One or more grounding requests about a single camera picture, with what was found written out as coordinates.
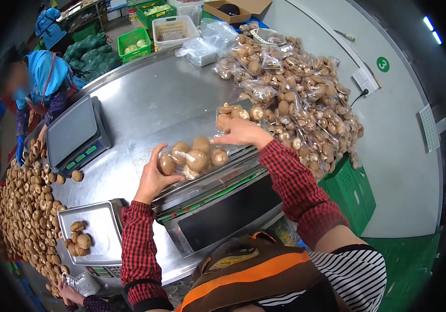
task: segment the fluorescent light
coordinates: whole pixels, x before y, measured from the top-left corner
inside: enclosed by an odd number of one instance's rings
[[[432,27],[431,22],[429,21],[429,18],[427,16],[424,16],[424,23],[428,26],[430,31],[434,30],[434,27]]]
[[[432,35],[435,37],[438,44],[441,44],[441,39],[440,39],[440,36],[438,36],[438,33],[436,31],[433,31]]]

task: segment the purple sleeve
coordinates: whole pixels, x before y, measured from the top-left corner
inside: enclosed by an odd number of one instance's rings
[[[67,92],[58,92],[50,98],[50,107],[44,117],[44,124],[48,127],[67,108]]]
[[[84,298],[83,306],[85,306],[89,312],[115,312],[110,304],[95,295]]]
[[[66,306],[65,306],[65,310],[66,310],[67,312],[74,312],[74,311],[76,311],[78,308],[79,308],[79,307],[77,306],[77,304],[74,304],[74,305],[66,305]]]
[[[26,106],[23,109],[15,110],[15,121],[17,123],[17,136],[27,136],[27,127],[29,126],[29,108]]]

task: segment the white wall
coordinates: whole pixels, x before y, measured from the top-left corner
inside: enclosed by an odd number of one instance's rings
[[[426,153],[416,115],[427,103],[388,41],[349,3],[273,0],[261,16],[263,22],[284,35],[299,36],[304,48],[312,53],[340,59],[339,81],[351,89],[351,101],[361,93],[351,78],[358,68],[356,63],[301,7],[312,11],[331,28],[356,37],[355,42],[348,41],[350,46],[383,86],[353,106],[353,112],[360,116],[365,127],[357,151],[377,203],[363,236],[399,238],[433,234],[441,207],[438,155],[435,151]],[[386,73],[376,67],[380,56],[390,63]]]

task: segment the number 3 sign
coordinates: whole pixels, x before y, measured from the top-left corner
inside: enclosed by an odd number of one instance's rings
[[[385,57],[383,57],[383,56],[377,58],[377,68],[381,72],[389,71],[389,62],[388,62],[388,60]]]

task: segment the striped shirt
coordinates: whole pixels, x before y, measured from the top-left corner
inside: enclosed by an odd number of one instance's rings
[[[382,254],[369,245],[350,245],[333,253],[308,254],[352,311],[377,310],[386,288]],[[259,300],[256,305],[265,311],[296,310],[308,296],[312,294],[302,290]]]

